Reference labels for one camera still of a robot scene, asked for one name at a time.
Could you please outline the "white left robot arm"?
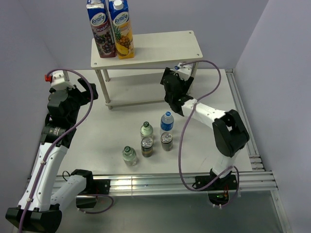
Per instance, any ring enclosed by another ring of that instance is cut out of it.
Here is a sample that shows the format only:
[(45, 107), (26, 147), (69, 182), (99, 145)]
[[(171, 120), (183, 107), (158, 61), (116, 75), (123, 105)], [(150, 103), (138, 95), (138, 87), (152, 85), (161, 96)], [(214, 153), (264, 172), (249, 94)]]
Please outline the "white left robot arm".
[(52, 193), (57, 172), (76, 132), (79, 110), (98, 98), (95, 84), (87, 84), (82, 78), (78, 82), (84, 92), (71, 84), (60, 90), (50, 89), (34, 172), (17, 207), (8, 208), (5, 215), (20, 232), (54, 233), (63, 211), (77, 195), (96, 194), (92, 172), (83, 169), (74, 170), (68, 181)]

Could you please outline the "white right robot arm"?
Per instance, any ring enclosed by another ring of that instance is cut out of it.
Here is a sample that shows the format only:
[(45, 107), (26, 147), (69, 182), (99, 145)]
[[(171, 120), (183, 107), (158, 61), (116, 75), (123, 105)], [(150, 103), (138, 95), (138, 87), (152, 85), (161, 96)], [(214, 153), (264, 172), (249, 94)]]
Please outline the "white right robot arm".
[(178, 70), (165, 68), (160, 81), (165, 90), (164, 100), (173, 112), (186, 117), (187, 120), (195, 119), (210, 127), (220, 156), (210, 170), (210, 181), (203, 187), (190, 187), (186, 184), (183, 174), (180, 173), (179, 176), (182, 184), (190, 191), (205, 191), (210, 187), (221, 189), (226, 185), (232, 170), (236, 168), (235, 159), (250, 136), (236, 110), (218, 110), (188, 95), (193, 80), (192, 76), (183, 80)]

